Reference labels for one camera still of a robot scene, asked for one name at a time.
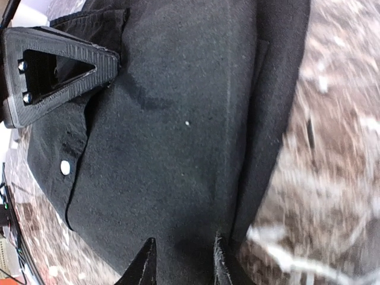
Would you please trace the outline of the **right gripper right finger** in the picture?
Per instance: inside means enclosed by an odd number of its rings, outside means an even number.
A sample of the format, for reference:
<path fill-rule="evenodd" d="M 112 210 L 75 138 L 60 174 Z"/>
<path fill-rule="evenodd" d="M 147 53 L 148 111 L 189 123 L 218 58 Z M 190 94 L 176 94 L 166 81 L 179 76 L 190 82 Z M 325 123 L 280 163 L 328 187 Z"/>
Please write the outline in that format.
<path fill-rule="evenodd" d="M 214 284 L 254 285 L 220 234 L 215 238 L 213 251 Z"/>

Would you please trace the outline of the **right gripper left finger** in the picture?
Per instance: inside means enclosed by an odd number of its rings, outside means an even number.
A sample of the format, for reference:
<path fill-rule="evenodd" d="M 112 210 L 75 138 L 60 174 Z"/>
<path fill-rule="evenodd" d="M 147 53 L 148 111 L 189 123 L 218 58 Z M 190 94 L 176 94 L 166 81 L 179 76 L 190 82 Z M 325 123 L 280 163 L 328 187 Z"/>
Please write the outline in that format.
<path fill-rule="evenodd" d="M 115 285 L 155 285 L 157 274 L 156 240 L 150 237 Z"/>

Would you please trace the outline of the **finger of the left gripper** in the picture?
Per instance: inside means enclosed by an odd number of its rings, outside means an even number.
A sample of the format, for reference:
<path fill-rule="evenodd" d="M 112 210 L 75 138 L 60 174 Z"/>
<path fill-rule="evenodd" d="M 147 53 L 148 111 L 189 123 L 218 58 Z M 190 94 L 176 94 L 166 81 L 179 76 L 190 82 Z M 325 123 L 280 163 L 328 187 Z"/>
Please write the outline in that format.
<path fill-rule="evenodd" d="M 110 83 L 119 55 L 49 27 L 2 30 L 2 122 L 24 128 Z"/>

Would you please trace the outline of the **black long sleeve shirt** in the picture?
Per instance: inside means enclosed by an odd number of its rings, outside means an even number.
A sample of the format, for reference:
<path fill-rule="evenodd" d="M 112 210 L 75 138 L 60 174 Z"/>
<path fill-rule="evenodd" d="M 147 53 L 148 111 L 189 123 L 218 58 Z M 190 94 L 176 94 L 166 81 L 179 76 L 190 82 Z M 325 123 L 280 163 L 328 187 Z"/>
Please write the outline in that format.
<path fill-rule="evenodd" d="M 87 1 L 50 26 L 121 56 L 110 87 L 31 129 L 28 166 L 115 271 L 158 241 L 159 284 L 210 284 L 217 233 L 243 241 L 269 183 L 309 1 Z"/>

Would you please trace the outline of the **black curved table rail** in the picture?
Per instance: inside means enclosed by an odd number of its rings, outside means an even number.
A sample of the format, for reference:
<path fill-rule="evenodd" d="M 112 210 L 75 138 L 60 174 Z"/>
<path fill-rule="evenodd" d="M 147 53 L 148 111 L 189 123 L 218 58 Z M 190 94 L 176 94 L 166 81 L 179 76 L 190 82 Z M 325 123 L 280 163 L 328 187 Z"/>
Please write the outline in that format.
<path fill-rule="evenodd" d="M 22 235 L 21 227 L 17 219 L 15 207 L 11 201 L 10 186 L 5 177 L 5 163 L 2 164 L 1 176 L 1 200 L 7 214 L 7 227 L 9 228 L 9 238 L 15 248 L 22 275 L 30 273 L 30 278 L 36 284 L 45 284 L 38 269 L 33 261 L 31 253 L 27 247 L 26 241 Z"/>

